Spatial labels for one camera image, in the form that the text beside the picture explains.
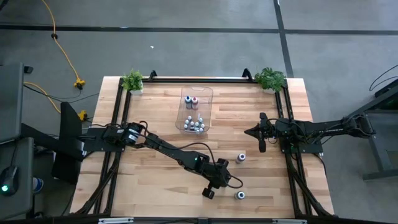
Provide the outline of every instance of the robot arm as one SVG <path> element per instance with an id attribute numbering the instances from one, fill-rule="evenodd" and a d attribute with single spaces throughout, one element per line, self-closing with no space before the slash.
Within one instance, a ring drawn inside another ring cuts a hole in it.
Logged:
<path id="1" fill-rule="evenodd" d="M 148 133 L 148 135 L 141 134 L 143 129 L 145 129 L 145 133 Z M 211 190 L 212 187 L 216 189 L 219 187 L 227 187 L 231 179 L 231 174 L 227 170 L 227 160 L 218 159 L 217 162 L 215 162 L 214 159 L 211 158 L 212 161 L 210 161 L 210 157 L 206 154 L 196 151 L 183 151 L 182 148 L 185 147 L 178 148 L 169 144 L 156 134 L 150 133 L 146 130 L 146 127 L 141 124 L 128 123 L 126 124 L 126 128 L 108 126 L 101 138 L 107 143 L 118 146 L 131 146 L 136 149 L 148 147 L 175 159 L 185 170 L 196 175 L 201 175 L 209 180 L 210 183 L 208 187 L 203 190 L 202 195 L 210 199 L 214 196 L 214 191 Z M 145 141 L 143 143 L 137 143 L 139 138 L 145 138 Z"/>
<path id="2" fill-rule="evenodd" d="M 294 146 L 300 144 L 318 144 L 321 138 L 348 134 L 358 138 L 368 138 L 375 133 L 365 114 L 357 114 L 338 121 L 313 123 L 294 119 L 268 119 L 260 113 L 260 123 L 245 131 L 259 140 L 260 152 L 266 151 L 265 139 L 277 138 L 288 141 Z"/>

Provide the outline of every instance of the clear plastic bin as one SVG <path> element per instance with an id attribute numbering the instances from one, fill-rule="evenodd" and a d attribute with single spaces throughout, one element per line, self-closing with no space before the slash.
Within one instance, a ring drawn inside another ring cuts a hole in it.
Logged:
<path id="1" fill-rule="evenodd" d="M 185 99 L 189 96 L 191 98 L 191 105 L 187 104 Z M 193 98 L 196 97 L 198 100 L 197 105 L 192 103 Z M 175 122 L 175 126 L 186 133 L 192 134 L 203 134 L 207 132 L 210 128 L 210 119 L 211 119 L 211 102 L 213 101 L 213 90 L 208 87 L 203 86 L 184 86 L 181 89 L 181 100 L 180 100 L 180 108 L 178 109 L 178 116 Z M 201 128 L 201 125 L 204 124 L 203 131 L 197 132 L 196 130 L 191 129 L 190 122 L 187 124 L 188 128 L 185 129 L 184 125 L 185 121 L 188 119 L 188 116 L 192 117 L 192 121 L 194 123 L 198 122 L 199 126 L 196 127 L 194 124 L 194 128 Z"/>

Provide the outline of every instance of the wooden tabletop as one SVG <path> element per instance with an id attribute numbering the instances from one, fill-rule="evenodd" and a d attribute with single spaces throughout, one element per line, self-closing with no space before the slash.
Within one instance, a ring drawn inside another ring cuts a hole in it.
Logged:
<path id="1" fill-rule="evenodd" d="M 119 77 L 104 77 L 93 124 L 110 123 Z M 175 146 L 205 142 L 213 150 L 215 160 L 229 160 L 228 170 L 244 182 L 241 188 L 246 198 L 235 200 L 238 191 L 232 188 L 214 189 L 213 200 L 201 195 L 208 181 L 183 170 L 177 162 L 148 148 L 127 147 L 122 154 L 116 184 L 112 216 L 119 217 L 236 217 L 290 218 L 294 217 L 285 157 L 279 144 L 267 143 L 267 152 L 260 153 L 258 141 L 243 133 L 259 122 L 259 113 L 277 118 L 274 95 L 261 91 L 256 84 L 195 84 L 213 89 L 211 126 L 206 134 L 182 134 L 176 127 L 181 83 L 145 83 L 142 96 L 132 96 L 128 122 L 147 121 L 149 131 Z M 288 79 L 295 119 L 312 120 L 304 81 Z M 118 122 L 121 122 L 123 93 Z M 201 145 L 192 146 L 209 154 Z M 235 163 L 239 153 L 246 160 Z M 73 198 L 71 212 L 88 200 L 98 185 L 104 153 L 96 152 L 85 159 Z M 317 200 L 333 213 L 323 166 L 311 154 L 303 155 L 307 184 Z M 231 180 L 231 185 L 238 185 Z M 106 204 L 108 188 L 103 197 Z M 304 211 L 302 193 L 298 190 L 300 208 Z"/>

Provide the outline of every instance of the green plant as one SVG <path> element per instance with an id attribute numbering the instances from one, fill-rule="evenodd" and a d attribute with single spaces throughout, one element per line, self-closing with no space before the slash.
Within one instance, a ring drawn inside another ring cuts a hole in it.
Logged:
<path id="1" fill-rule="evenodd" d="M 123 76 L 123 88 L 127 90 L 142 90 L 142 75 L 139 70 L 131 69 L 129 75 Z"/>
<path id="2" fill-rule="evenodd" d="M 264 68 L 261 73 L 257 73 L 254 78 L 264 90 L 272 89 L 279 92 L 285 85 L 283 72 L 273 71 L 272 68 Z"/>

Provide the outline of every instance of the concrete floor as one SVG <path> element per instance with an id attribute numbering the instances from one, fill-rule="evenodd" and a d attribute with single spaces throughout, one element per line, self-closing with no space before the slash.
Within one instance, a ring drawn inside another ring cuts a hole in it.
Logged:
<path id="1" fill-rule="evenodd" d="M 280 5 L 286 29 L 398 29 L 394 10 L 398 2 L 394 0 L 280 0 Z M 278 27 L 272 0 L 49 0 L 49 6 L 59 25 Z M 50 17 L 39 0 L 13 0 L 0 12 L 0 22 L 50 24 Z M 29 64 L 35 70 L 25 80 L 38 83 L 52 95 L 76 95 L 72 87 L 74 74 L 50 34 L 0 30 L 0 63 Z M 252 73 L 263 67 L 285 71 L 279 34 L 58 34 L 87 82 L 83 96 L 98 92 L 103 76 L 122 75 L 131 67 L 143 74 L 156 70 L 158 75 L 182 76 L 238 77 L 246 67 Z M 287 35 L 287 45 L 294 77 L 305 80 L 315 122 L 340 119 L 369 101 L 370 83 L 398 61 L 397 36 Z M 76 111 L 87 110 L 92 116 L 96 100 L 92 97 L 73 107 Z M 44 97 L 25 91 L 23 121 L 45 133 L 57 134 L 60 117 Z M 377 170 L 367 140 L 335 137 L 324 150 L 337 215 L 380 222 L 398 220 L 398 179 L 362 180 L 363 174 Z M 45 214 L 59 215 L 72 188 L 60 186 L 45 192 L 40 205 Z"/>

